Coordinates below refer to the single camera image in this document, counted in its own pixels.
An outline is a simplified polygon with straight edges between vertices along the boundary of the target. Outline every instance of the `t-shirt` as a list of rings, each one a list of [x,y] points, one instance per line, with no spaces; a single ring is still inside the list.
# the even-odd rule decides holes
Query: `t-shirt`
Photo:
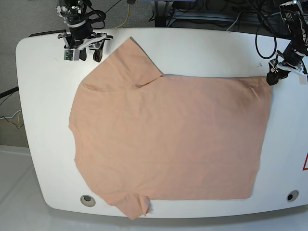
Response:
[[[78,87],[76,166],[130,219],[149,200],[248,198],[270,98],[264,77],[164,76],[128,39]]]

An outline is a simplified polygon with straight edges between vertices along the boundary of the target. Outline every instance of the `wire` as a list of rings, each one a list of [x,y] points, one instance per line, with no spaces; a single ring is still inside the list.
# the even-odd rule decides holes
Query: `wire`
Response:
[[[261,1],[257,1],[257,6],[258,6],[258,9],[260,10],[260,11],[263,11],[263,12],[265,12],[265,13],[273,13],[273,11],[272,12],[268,12],[268,11],[266,11],[266,10],[264,10],[262,7],[263,6],[265,6],[266,4],[266,1],[267,0],[261,0]]]
[[[166,27],[169,27],[169,26],[172,25],[171,20],[172,20],[172,18],[173,18],[173,16],[174,16],[174,13],[175,13],[175,9],[171,9],[171,10],[169,11],[170,19],[169,19],[169,22],[168,22],[168,24],[167,24]]]
[[[1,125],[1,124],[4,124],[4,123],[13,124],[17,129],[20,129],[20,128],[22,128],[22,127],[25,125],[25,124],[22,124],[22,126],[17,126],[15,123],[13,123],[13,122],[7,120],[4,116],[2,116],[2,117],[0,117],[0,118],[4,118],[4,119],[6,120],[6,121],[0,123],[0,125]]]
[[[9,94],[17,92],[18,90],[19,90],[18,87],[14,87],[12,89],[6,90],[5,92],[0,93],[0,99],[4,98],[5,96],[8,96]]]
[[[268,17],[265,17],[264,14],[261,13],[261,11],[251,2],[251,0],[246,0],[246,2],[257,12],[258,15],[261,16],[261,18],[269,25],[269,29],[271,30],[273,36],[275,37],[276,36],[276,32],[274,30],[274,28],[272,27],[272,25],[270,24],[269,20],[268,20]]]
[[[260,53],[260,51],[259,51],[259,49],[258,49],[258,44],[257,44],[258,33],[259,33],[259,30],[260,30],[262,24],[264,23],[264,21],[266,21],[268,17],[274,16],[274,15],[277,15],[277,14],[280,14],[280,12],[271,13],[271,14],[265,16],[264,19],[262,20],[262,22],[260,23],[258,29],[257,29],[256,38],[255,38],[255,46],[256,46],[256,51],[257,51],[258,55],[259,55],[262,59],[270,59],[271,57],[273,57],[273,56],[275,55],[276,50],[277,50],[277,39],[276,39],[276,36],[273,35],[273,37],[274,37],[274,44],[275,44],[275,45],[274,45],[274,51],[273,51],[273,53],[272,53],[270,56],[265,57],[265,56],[263,56],[263,55]]]
[[[201,0],[202,4],[201,6],[198,8],[198,10],[201,10],[204,7],[204,0]]]
[[[93,9],[90,5],[88,5],[87,3],[86,3],[86,1],[83,1],[83,3],[87,6],[87,7],[89,7],[98,17],[99,17],[99,19],[102,21],[102,23],[103,23],[103,26],[102,27],[97,27],[97,28],[94,28],[93,27],[93,29],[97,29],[97,30],[99,30],[99,29],[104,29],[105,28],[105,26],[106,26],[106,24],[105,24],[105,21],[104,21],[104,19],[102,18],[102,16],[99,14],[99,13],[97,13],[97,11],[95,10],[95,9]]]
[[[232,1],[232,0],[224,0],[224,1],[227,1],[227,2],[232,3],[232,4],[236,4],[236,5],[242,5],[242,4],[246,3],[246,1],[241,1],[241,2],[235,2],[235,1]]]
[[[154,21],[154,11],[152,11],[152,17],[148,20],[149,22]]]
[[[108,11],[110,11],[112,8],[114,8],[119,2],[121,2],[122,0],[117,1],[115,4],[112,5],[112,7],[110,7],[105,13],[107,13]]]
[[[21,110],[18,113],[18,127],[20,128],[20,123],[19,123],[19,116],[20,116]]]
[[[18,110],[18,111],[15,112],[14,115],[12,115],[11,117],[4,117],[4,116],[2,116],[2,117],[0,118],[0,120],[1,120],[1,119],[13,119],[14,116],[15,116],[17,113],[20,113],[20,112],[21,112],[21,110]]]
[[[216,23],[212,23],[212,22],[194,22],[194,21],[191,21],[189,19],[179,19],[181,21],[187,21],[189,23],[194,23],[194,24],[211,24],[211,25],[215,25],[215,26],[218,26],[218,27],[228,27],[230,26],[230,24],[228,25],[220,25],[220,24],[216,24]]]
[[[180,10],[179,8],[176,8],[178,11],[180,11],[180,12],[182,12],[182,13],[187,13],[189,10],[192,10],[192,8],[191,8],[191,3],[192,2],[189,2],[189,6],[188,6],[188,10],[187,11],[182,11],[182,10]]]
[[[205,8],[206,8],[208,11],[210,11],[210,8],[208,7],[208,2],[209,2],[209,0],[205,0]],[[222,11],[224,11],[224,10],[227,8],[228,2],[227,2],[227,1],[224,1],[224,2],[225,2],[225,4],[224,4],[224,6],[219,10],[219,12],[222,12]]]
[[[8,98],[10,98],[10,96],[13,95],[13,94],[14,94],[14,92],[13,92],[12,94],[10,94],[8,97],[6,97],[6,98],[0,103],[0,106],[1,106]]]
[[[229,31],[237,22],[237,20],[239,20],[240,16],[241,16],[242,12],[239,12],[239,14],[237,15],[237,18],[235,19],[234,23],[231,24],[231,26],[226,29],[226,31]]]
[[[305,75],[307,75],[308,73],[307,73],[307,69],[306,69],[306,66],[305,66],[305,64],[304,64],[304,61],[303,60],[301,60],[300,61],[301,63],[302,63],[302,66],[303,66],[303,73],[305,74]]]
[[[115,28],[119,28],[119,27],[123,26],[127,22],[128,17],[129,17],[129,11],[130,11],[130,4],[128,4],[128,13],[127,13],[127,17],[126,17],[124,23],[122,23],[121,25],[116,26]]]

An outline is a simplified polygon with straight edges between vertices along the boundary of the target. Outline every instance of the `white table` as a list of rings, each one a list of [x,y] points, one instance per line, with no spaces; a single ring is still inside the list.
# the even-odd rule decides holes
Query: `white table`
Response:
[[[264,76],[268,61],[257,55],[254,35],[196,29],[106,29],[103,60],[133,37],[165,74],[196,77]],[[273,39],[260,36],[260,52],[272,53]],[[281,51],[288,41],[278,39]],[[46,203],[57,209],[123,216],[92,193],[78,172],[74,136],[68,118],[81,80],[98,63],[91,52],[83,61],[63,60],[57,34],[26,38],[16,49],[18,84],[30,151]],[[245,200],[152,200],[148,218],[197,218],[257,213],[308,204],[308,86],[297,76],[273,87],[272,106],[263,143],[260,169],[252,196]],[[293,190],[298,198],[288,202]],[[88,194],[94,207],[80,202]]]

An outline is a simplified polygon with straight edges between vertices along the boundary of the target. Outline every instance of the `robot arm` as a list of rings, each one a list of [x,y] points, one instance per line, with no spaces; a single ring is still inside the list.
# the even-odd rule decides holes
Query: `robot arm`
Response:
[[[293,0],[281,4],[279,8],[283,21],[288,24],[292,39],[284,52],[277,51],[276,58],[270,60],[267,83],[277,84],[279,79],[284,79],[293,72],[300,76],[301,84],[308,84],[307,70],[303,63],[303,58],[308,55],[308,3]]]
[[[58,36],[65,43],[64,60],[86,60],[86,48],[89,47],[90,50],[95,50],[93,59],[100,62],[105,41],[111,40],[113,37],[106,33],[93,32],[92,24],[102,22],[105,25],[106,14],[93,9],[90,0],[58,0],[56,10],[70,31],[64,31]],[[89,19],[94,14],[98,18]]]

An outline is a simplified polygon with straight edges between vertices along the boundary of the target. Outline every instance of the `gray carpet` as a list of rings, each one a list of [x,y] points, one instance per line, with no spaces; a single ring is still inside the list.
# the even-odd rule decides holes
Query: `gray carpet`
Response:
[[[102,11],[109,9],[117,0],[91,0],[93,7]],[[30,34],[67,28],[55,11],[57,0],[0,0],[0,92],[18,85],[15,49],[17,43]],[[108,12],[106,28],[121,24],[127,16],[128,5],[123,0]],[[123,27],[153,27],[148,22],[152,15],[149,2],[137,1],[130,8],[130,17]],[[21,109],[19,94],[14,93],[0,108],[0,116],[12,116]],[[0,144],[28,147],[25,127],[0,120]]]

